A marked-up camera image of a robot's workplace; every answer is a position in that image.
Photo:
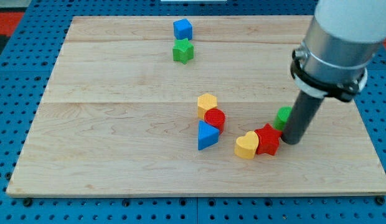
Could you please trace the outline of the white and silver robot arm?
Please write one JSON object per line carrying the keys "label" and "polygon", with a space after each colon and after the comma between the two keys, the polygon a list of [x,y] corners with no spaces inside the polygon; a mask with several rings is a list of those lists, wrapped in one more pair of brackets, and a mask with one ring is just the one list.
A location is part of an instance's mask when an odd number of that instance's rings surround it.
{"label": "white and silver robot arm", "polygon": [[291,74],[309,96],[350,101],[367,82],[367,65],[386,39],[386,0],[320,0]]}

